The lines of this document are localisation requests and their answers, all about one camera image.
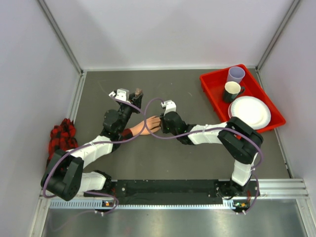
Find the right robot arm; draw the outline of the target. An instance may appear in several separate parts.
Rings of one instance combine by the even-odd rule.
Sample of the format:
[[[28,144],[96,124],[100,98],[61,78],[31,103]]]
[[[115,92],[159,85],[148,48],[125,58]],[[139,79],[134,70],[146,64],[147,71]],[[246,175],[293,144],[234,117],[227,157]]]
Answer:
[[[184,145],[217,144],[223,146],[233,157],[234,168],[229,184],[218,187],[222,197],[243,195],[249,188],[251,172],[263,137],[237,117],[217,125],[185,123],[177,112],[160,115],[160,126],[165,134],[172,134]]]

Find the glitter nail polish bottle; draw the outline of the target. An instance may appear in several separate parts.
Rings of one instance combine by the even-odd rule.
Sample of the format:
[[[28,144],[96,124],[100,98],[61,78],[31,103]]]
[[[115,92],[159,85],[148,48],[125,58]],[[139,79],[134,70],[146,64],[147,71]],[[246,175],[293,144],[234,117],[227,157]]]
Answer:
[[[141,95],[141,94],[143,94],[142,89],[137,88],[137,89],[135,90],[135,96],[139,96],[139,95]]]

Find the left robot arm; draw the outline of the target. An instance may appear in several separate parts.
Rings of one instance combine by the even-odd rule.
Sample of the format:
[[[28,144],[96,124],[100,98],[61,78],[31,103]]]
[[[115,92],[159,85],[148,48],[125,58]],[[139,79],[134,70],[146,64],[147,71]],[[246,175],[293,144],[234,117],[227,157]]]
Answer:
[[[119,109],[105,112],[101,133],[80,147],[54,152],[40,184],[44,197],[47,198],[47,192],[50,192],[53,197],[69,201],[81,192],[96,191],[102,196],[111,192],[111,177],[108,174],[99,170],[84,173],[83,169],[98,158],[114,152],[126,141],[126,125],[133,113],[140,113],[143,92],[140,89],[134,93],[117,89],[109,96],[118,102]]]

